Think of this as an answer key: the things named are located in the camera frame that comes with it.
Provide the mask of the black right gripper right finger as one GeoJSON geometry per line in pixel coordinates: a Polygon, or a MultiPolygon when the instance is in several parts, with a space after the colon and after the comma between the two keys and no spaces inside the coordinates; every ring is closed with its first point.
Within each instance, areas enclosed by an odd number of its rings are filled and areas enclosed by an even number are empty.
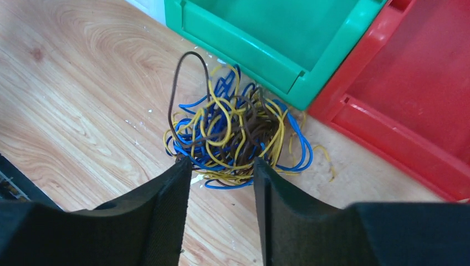
{"type": "Polygon", "coordinates": [[[264,265],[468,265],[469,205],[356,202],[335,208],[254,163],[264,265]]]}

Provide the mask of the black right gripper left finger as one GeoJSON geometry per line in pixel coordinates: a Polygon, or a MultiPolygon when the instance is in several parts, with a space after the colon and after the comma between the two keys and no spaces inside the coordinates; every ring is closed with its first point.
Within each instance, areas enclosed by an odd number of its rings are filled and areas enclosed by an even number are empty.
{"type": "Polygon", "coordinates": [[[61,209],[1,158],[2,265],[177,265],[191,161],[94,209],[61,209]]]}

